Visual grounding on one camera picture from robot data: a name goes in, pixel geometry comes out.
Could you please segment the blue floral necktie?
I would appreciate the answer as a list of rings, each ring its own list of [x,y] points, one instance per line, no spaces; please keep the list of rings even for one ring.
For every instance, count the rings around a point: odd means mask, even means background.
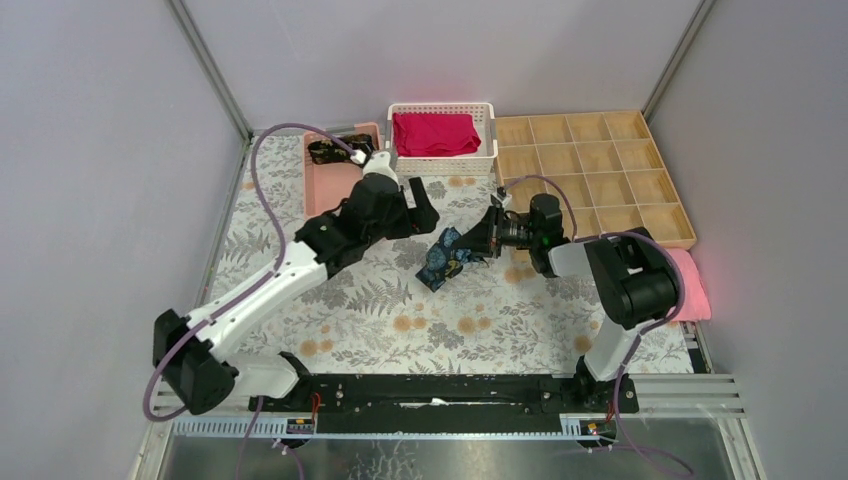
[[[470,249],[456,248],[454,243],[460,237],[456,228],[446,228],[427,250],[424,265],[416,272],[415,278],[431,292],[438,291],[448,280],[461,274],[466,265],[487,264],[484,257]]]

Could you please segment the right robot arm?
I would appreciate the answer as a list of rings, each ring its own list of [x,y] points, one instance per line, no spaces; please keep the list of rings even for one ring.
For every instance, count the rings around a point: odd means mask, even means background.
[[[685,299],[679,268],[646,230],[569,239],[560,201],[550,194],[534,195],[526,213],[508,211],[494,198],[483,218],[453,246],[483,258],[497,258],[505,247],[525,250],[546,278],[592,277],[606,318],[593,346],[578,360],[573,386],[575,402],[589,412],[612,400],[610,382],[623,375],[637,339],[676,313]]]

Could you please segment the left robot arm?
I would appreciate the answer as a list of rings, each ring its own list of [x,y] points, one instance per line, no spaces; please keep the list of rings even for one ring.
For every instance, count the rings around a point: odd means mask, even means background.
[[[424,183],[408,187],[378,173],[365,175],[333,210],[308,219],[282,254],[228,294],[185,316],[172,309],[153,327],[153,382],[164,381],[182,405],[178,414],[205,414],[233,392],[272,397],[296,411],[310,385],[285,358],[239,355],[240,343],[272,311],[347,267],[382,240],[428,234],[440,219]]]

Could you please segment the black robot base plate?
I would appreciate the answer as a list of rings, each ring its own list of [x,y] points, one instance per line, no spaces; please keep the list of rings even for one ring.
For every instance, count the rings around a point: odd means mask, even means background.
[[[640,405],[630,379],[616,387],[538,374],[311,374],[248,408],[303,413],[320,434],[537,434],[560,431],[563,415],[606,418]]]

